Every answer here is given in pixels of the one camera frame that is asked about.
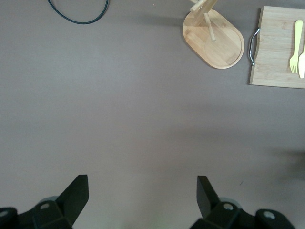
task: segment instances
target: gray table surface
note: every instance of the gray table surface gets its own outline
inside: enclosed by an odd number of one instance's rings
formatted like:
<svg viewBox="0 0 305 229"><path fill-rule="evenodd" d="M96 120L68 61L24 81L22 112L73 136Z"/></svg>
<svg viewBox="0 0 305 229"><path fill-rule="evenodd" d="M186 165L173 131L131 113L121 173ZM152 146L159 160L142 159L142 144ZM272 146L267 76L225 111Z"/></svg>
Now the gray table surface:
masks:
<svg viewBox="0 0 305 229"><path fill-rule="evenodd" d="M54 1L90 20L104 1ZM111 0L76 25L46 0L1 1L0 206L22 213L88 174L76 229L187 229L199 217L196 176L254 214L305 227L305 90L249 85L245 52L227 70L186 45L187 0ZM219 0L245 39L264 5Z"/></svg>

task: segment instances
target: wooden stand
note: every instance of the wooden stand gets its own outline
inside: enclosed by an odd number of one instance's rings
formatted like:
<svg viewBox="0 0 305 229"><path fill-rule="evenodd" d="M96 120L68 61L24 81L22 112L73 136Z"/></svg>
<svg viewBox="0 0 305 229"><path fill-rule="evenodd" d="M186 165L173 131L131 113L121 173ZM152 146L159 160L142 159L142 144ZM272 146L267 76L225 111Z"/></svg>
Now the wooden stand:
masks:
<svg viewBox="0 0 305 229"><path fill-rule="evenodd" d="M207 64L226 69L242 57L244 38L227 19L212 9L217 1L199 0L191 7L183 23L183 36Z"/></svg>

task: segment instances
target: utensil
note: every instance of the utensil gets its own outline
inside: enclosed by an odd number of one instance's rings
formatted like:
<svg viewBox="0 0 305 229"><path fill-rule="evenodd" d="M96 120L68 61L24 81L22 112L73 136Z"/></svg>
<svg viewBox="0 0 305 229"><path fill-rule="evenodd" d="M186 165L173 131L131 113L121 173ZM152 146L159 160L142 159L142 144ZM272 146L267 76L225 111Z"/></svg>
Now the utensil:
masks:
<svg viewBox="0 0 305 229"><path fill-rule="evenodd" d="M305 73L305 43L303 53L299 57L299 76L301 79L304 78Z"/></svg>
<svg viewBox="0 0 305 229"><path fill-rule="evenodd" d="M293 56L290 58L289 61L290 70L292 73L297 73L302 27L303 27L303 21L297 20L295 22L295 50Z"/></svg>

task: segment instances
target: wooden tray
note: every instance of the wooden tray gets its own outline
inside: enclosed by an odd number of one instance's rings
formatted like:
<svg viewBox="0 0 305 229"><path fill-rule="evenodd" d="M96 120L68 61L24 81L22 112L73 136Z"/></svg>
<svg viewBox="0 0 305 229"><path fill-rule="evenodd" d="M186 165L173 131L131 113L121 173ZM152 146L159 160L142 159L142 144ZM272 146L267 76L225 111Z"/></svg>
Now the wooden tray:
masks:
<svg viewBox="0 0 305 229"><path fill-rule="evenodd" d="M193 26L193 13L189 13L184 20L184 39L208 65L218 69L232 67L244 53L244 38L239 30L217 11L211 9L208 15L216 40L212 41L205 20L199 26Z"/></svg>
<svg viewBox="0 0 305 229"><path fill-rule="evenodd" d="M250 84L305 88L305 79L291 73L289 60L294 52L295 21L305 22L304 9L265 6L262 8L258 33L255 65L251 69ZM304 47L304 27L299 54Z"/></svg>

